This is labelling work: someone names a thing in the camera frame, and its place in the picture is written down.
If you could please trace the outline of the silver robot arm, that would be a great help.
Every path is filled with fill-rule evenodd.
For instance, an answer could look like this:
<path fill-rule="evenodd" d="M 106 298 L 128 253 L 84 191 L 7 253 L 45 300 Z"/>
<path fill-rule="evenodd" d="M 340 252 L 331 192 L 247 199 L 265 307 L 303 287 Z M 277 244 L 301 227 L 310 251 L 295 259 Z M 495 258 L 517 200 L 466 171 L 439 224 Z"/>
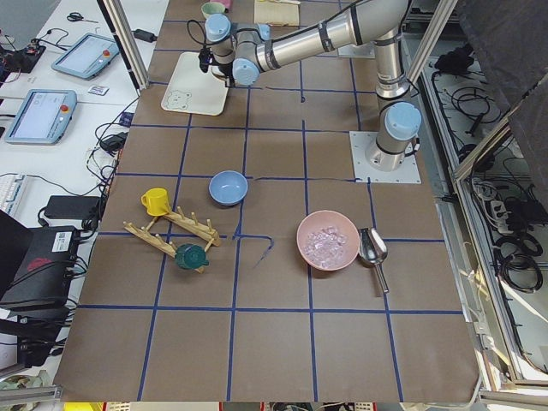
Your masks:
<path fill-rule="evenodd" d="M 347 45 L 372 43 L 377 67 L 380 127 L 366 149 L 372 167 L 392 171 L 419 131 L 421 115 L 405 102 L 410 82 L 402 66 L 401 28 L 409 1 L 354 1 L 331 17 L 273 38 L 266 24 L 233 22 L 224 14 L 206 18 L 199 67 L 217 66 L 229 82 L 253 85 L 260 74 Z"/>

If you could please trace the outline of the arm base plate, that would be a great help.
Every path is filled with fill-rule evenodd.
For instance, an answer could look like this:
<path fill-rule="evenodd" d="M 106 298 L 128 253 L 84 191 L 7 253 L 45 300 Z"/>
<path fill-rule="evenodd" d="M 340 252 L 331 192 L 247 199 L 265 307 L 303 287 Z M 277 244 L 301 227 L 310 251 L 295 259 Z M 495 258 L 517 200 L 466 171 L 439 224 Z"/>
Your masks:
<path fill-rule="evenodd" d="M 388 154 L 377 145 L 377 132 L 349 133 L 354 179 L 357 182 L 421 184 L 416 156 Z"/>
<path fill-rule="evenodd" d="M 373 42 L 363 45 L 345 45 L 337 49 L 337 55 L 343 58 L 365 58 L 375 59 L 375 51 Z"/>

